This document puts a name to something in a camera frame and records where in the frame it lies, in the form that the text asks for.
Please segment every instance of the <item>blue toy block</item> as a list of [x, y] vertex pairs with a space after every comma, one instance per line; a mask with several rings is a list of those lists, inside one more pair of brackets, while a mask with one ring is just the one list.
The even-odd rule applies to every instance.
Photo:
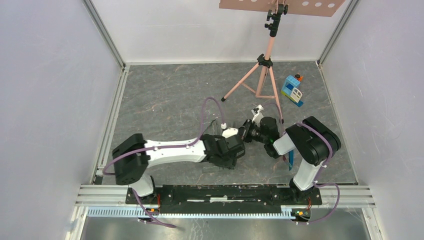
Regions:
[[289, 75], [288, 77], [285, 78], [285, 80], [291, 84], [293, 87], [295, 88], [299, 88], [299, 85], [301, 84], [301, 82], [299, 80], [297, 80], [294, 76]]
[[291, 91], [293, 91], [293, 85], [291, 85], [290, 83], [287, 84], [286, 88], [290, 89]]
[[296, 104], [296, 106], [298, 106], [299, 108], [302, 107], [302, 105], [304, 104], [304, 102], [302, 100], [300, 100], [299, 102], [295, 102], [290, 97], [288, 99], [290, 99], [290, 101], [292, 103]]
[[294, 76], [289, 75], [285, 78], [284, 84], [281, 88], [281, 93], [286, 96], [290, 101], [292, 101], [296, 106], [301, 107], [304, 103], [302, 101], [295, 102], [293, 101], [290, 95], [292, 94], [293, 88], [299, 89], [301, 82], [297, 80]]
[[288, 163], [290, 164], [288, 166], [288, 170], [291, 171], [293, 168], [293, 164], [295, 163], [295, 151], [291, 150], [288, 152]]
[[290, 94], [292, 94], [292, 90], [288, 89], [287, 87], [285, 87], [283, 89], [283, 91], [281, 91], [282, 94], [287, 94], [287, 96], [290, 96]]

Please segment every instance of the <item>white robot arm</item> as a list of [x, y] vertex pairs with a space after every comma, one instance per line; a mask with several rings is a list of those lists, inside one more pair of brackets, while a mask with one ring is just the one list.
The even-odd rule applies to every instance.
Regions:
[[[312, 190], [320, 168], [329, 157], [327, 143], [331, 147], [332, 155], [342, 144], [336, 134], [313, 116], [286, 128], [286, 134], [280, 137], [277, 121], [269, 116], [264, 117], [261, 113], [263, 109], [261, 105], [252, 109], [252, 120], [246, 120], [239, 128], [239, 134], [246, 143], [252, 140], [263, 143], [267, 154], [273, 158], [283, 156], [294, 149], [299, 151], [302, 161], [299, 170], [289, 183], [295, 198], [299, 199]], [[327, 143], [308, 128], [315, 130]]]
[[237, 135], [238, 131], [230, 127], [222, 135], [204, 134], [199, 140], [193, 138], [183, 141], [144, 140], [141, 133], [133, 134], [112, 151], [113, 158], [136, 149], [147, 150], [124, 157], [113, 164], [116, 184], [129, 185], [143, 197], [154, 191], [152, 178], [143, 173], [156, 165], [210, 162], [222, 168], [234, 169], [237, 159], [245, 154], [245, 146]]

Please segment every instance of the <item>black mounting plate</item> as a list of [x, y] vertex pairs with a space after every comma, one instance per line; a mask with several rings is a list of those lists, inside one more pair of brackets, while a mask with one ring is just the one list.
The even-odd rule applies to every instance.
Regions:
[[[276, 184], [163, 185], [156, 186], [156, 192], [143, 197], [141, 202], [158, 204], [159, 197], [160, 212], [164, 214], [281, 213], [281, 205], [308, 205], [308, 196], [299, 201], [292, 196], [288, 186]], [[312, 205], [323, 204], [318, 188], [314, 188], [309, 197]], [[224, 198], [238, 201], [221, 201]], [[125, 203], [137, 204], [131, 188]]]

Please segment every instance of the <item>pink tripod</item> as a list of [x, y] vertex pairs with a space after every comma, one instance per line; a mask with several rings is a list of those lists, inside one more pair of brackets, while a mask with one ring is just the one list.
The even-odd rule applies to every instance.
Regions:
[[[287, 10], [288, 10], [288, 5], [284, 6], [283, 4], [279, 4], [278, 8], [276, 10], [276, 13], [272, 14], [271, 10], [268, 11], [268, 16], [267, 16], [266, 20], [269, 21], [270, 19], [272, 19], [273, 22], [271, 24], [265, 24], [265, 28], [270, 30], [270, 33], [269, 33], [270, 39], [269, 39], [269, 43], [268, 43], [268, 48], [266, 49], [266, 54], [265, 55], [261, 54], [257, 58], [257, 63], [252, 67], [252, 69], [248, 73], [246, 73], [246, 75], [244, 75], [244, 77], [240, 81], [238, 81], [237, 84], [234, 87], [232, 87], [231, 90], [223, 98], [221, 98], [221, 101], [224, 102], [240, 85], [243, 85], [247, 89], [252, 91], [257, 98], [275, 99], [275, 103], [278, 107], [280, 118], [281, 118], [281, 120], [283, 120], [283, 114], [281, 112], [280, 100], [279, 100], [279, 97], [278, 97], [276, 79], [274, 77], [273, 62], [271, 61], [271, 51], [273, 50], [274, 40], [275, 40], [275, 37], [277, 35], [281, 15], [287, 14]], [[262, 71], [260, 72], [259, 83], [257, 84], [257, 89], [255, 91], [255, 90], [253, 90], [253, 88], [251, 88], [246, 83], [244, 83], [244, 81], [259, 66], [262, 66]], [[271, 77], [272, 88], [274, 90], [274, 96], [263, 96], [263, 95], [261, 95], [262, 88], [264, 86], [265, 77], [268, 75], [268, 71], [269, 71], [269, 75]]]
[[[250, 91], [252, 91], [257, 98], [275, 99], [275, 103], [277, 104], [277, 107], [278, 107], [278, 110], [279, 110], [280, 118], [283, 119], [283, 115], [282, 115], [282, 112], [281, 112], [281, 106], [280, 106], [280, 100], [279, 100], [279, 97], [278, 97], [276, 79], [274, 77], [273, 63], [272, 63], [272, 61], [270, 59], [271, 51], [272, 51], [273, 45], [274, 45], [274, 39], [275, 39], [275, 37], [271, 37], [269, 39], [268, 48], [266, 50], [266, 55], [264, 56], [263, 54], [261, 54], [258, 57], [258, 59], [257, 59], [258, 62], [250, 69], [249, 72], [246, 73], [246, 75], [244, 75], [244, 77], [240, 81], [237, 82], [237, 84], [234, 87], [231, 88], [231, 90], [223, 98], [221, 98], [221, 101], [224, 102], [240, 85], [243, 85], [247, 89], [249, 89]], [[257, 84], [257, 89], [255, 91], [255, 90], [253, 90], [253, 88], [251, 88], [246, 83], [244, 83], [244, 81], [260, 65], [262, 65], [262, 71], [260, 72], [259, 83]], [[273, 96], [264, 96], [264, 95], [261, 95], [262, 88], [264, 87], [265, 78], [268, 75], [268, 71], [269, 71], [269, 75], [271, 76], [272, 89], [274, 90], [274, 95]]]

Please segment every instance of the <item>cable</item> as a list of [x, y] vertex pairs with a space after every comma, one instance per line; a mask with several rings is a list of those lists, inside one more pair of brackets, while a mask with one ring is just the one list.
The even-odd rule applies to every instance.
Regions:
[[132, 193], [134, 194], [135, 200], [137, 200], [138, 205], [143, 209], [144, 213], [152, 220], [152, 221], [145, 221], [146, 224], [154, 224], [154, 225], [161, 225], [167, 228], [175, 229], [177, 226], [169, 223], [164, 223], [159, 221], [156, 217], [152, 216], [149, 211], [146, 210], [145, 206], [143, 206], [142, 201], [139, 198], [139, 195], [137, 194], [137, 191], [134, 188], [131, 188]]
[[311, 202], [311, 197], [307, 198], [307, 208], [306, 208], [306, 212], [309, 211], [312, 207], [312, 202]]
[[322, 163], [322, 165], [321, 165], [321, 167], [319, 168], [319, 170], [318, 170], [318, 172], [316, 173], [316, 175], [315, 175], [315, 178], [313, 179], [313, 185], [316, 187], [316, 188], [322, 188], [322, 187], [326, 187], [326, 186], [335, 186], [335, 188], [337, 189], [337, 200], [335, 201], [335, 204], [334, 204], [334, 207], [331, 209], [331, 211], [327, 214], [327, 215], [325, 215], [325, 216], [323, 216], [323, 217], [321, 217], [321, 218], [319, 218], [319, 219], [317, 219], [317, 220], [313, 220], [313, 221], [310, 221], [310, 222], [296, 222], [297, 224], [301, 224], [301, 225], [309, 225], [309, 224], [313, 224], [313, 223], [318, 223], [318, 222], [321, 222], [321, 221], [323, 221], [323, 220], [325, 220], [325, 219], [327, 219], [328, 217], [330, 217], [335, 211], [336, 211], [336, 208], [337, 208], [337, 205], [339, 205], [339, 201], [340, 201], [340, 188], [339, 188], [339, 186], [336, 184], [336, 183], [334, 183], [334, 182], [329, 182], [329, 183], [324, 183], [324, 184], [320, 184], [320, 185], [318, 185], [317, 184], [317, 182], [318, 182], [318, 178], [320, 177], [320, 175], [321, 175], [321, 172], [323, 171], [323, 169], [324, 169], [324, 167], [322, 167], [322, 166], [326, 166], [327, 165], [327, 163], [331, 160], [331, 158], [333, 157], [333, 149], [332, 149], [332, 147], [331, 147], [331, 145], [330, 145], [330, 143], [329, 143], [329, 141], [327, 141], [327, 139], [324, 137], [324, 136], [322, 136], [319, 132], [317, 132], [315, 129], [313, 129], [312, 127], [310, 127], [310, 126], [308, 126], [308, 125], [306, 125], [306, 124], [304, 124], [304, 123], [302, 123], [302, 122], [298, 122], [298, 123], [296, 123], [298, 126], [301, 126], [301, 127], [305, 127], [306, 129], [308, 129], [309, 131], [311, 131], [311, 132], [313, 132], [315, 135], [317, 135], [324, 143], [325, 143], [325, 145], [327, 146], [327, 148], [328, 148], [328, 157], [327, 157], [327, 159]]
[[304, 216], [302, 216], [302, 215], [299, 215], [299, 217], [301, 217], [302, 219], [304, 219], [304, 220], [306, 220], [306, 221], [309, 221], [309, 219], [311, 219], [311, 217], [306, 218], [306, 217], [304, 217]]
[[202, 136], [202, 133], [203, 133], [203, 127], [204, 127], [204, 121], [205, 121], [205, 107], [206, 107], [206, 103], [208, 102], [208, 100], [213, 100], [215, 103], [216, 103], [216, 105], [218, 105], [218, 109], [219, 109], [219, 112], [221, 113], [221, 121], [222, 121], [222, 123], [224, 124], [225, 123], [225, 117], [224, 117], [224, 111], [223, 111], [223, 109], [221, 108], [221, 105], [220, 105], [220, 103], [215, 99], [215, 98], [213, 98], [213, 97], [211, 97], [211, 96], [209, 96], [209, 97], [207, 97], [204, 101], [203, 101], [203, 104], [202, 104], [202, 106], [201, 106], [201, 113], [200, 113], [200, 131], [199, 131], [199, 134], [198, 134], [198, 136], [196, 137], [196, 139], [193, 141], [193, 142], [190, 142], [190, 143], [187, 143], [187, 144], [180, 144], [180, 145], [166, 145], [166, 146], [158, 146], [158, 147], [145, 147], [145, 148], [140, 148], [140, 149], [136, 149], [136, 150], [133, 150], [133, 151], [129, 151], [129, 152], [127, 152], [127, 153], [125, 153], [125, 154], [122, 154], [122, 155], [120, 155], [120, 156], [118, 156], [117, 158], [115, 158], [115, 159], [113, 159], [112, 161], [110, 161], [104, 168], [103, 168], [103, 174], [104, 175], [108, 175], [108, 176], [110, 176], [110, 175], [115, 175], [115, 173], [113, 173], [113, 172], [106, 172], [106, 170], [108, 169], [108, 168], [110, 168], [114, 163], [116, 163], [117, 161], [119, 161], [119, 160], [121, 160], [121, 159], [123, 159], [123, 158], [126, 158], [126, 157], [128, 157], [128, 156], [130, 156], [130, 155], [133, 155], [133, 154], [137, 154], [137, 153], [142, 153], [142, 152], [145, 152], [145, 151], [150, 151], [150, 150], [154, 150], [154, 149], [157, 149], [157, 150], [159, 150], [159, 149], [174, 149], [174, 148], [186, 148], [187, 146], [189, 146], [189, 147], [191, 147], [191, 146], [193, 146], [193, 145], [195, 145], [199, 140], [200, 140], [200, 137]]

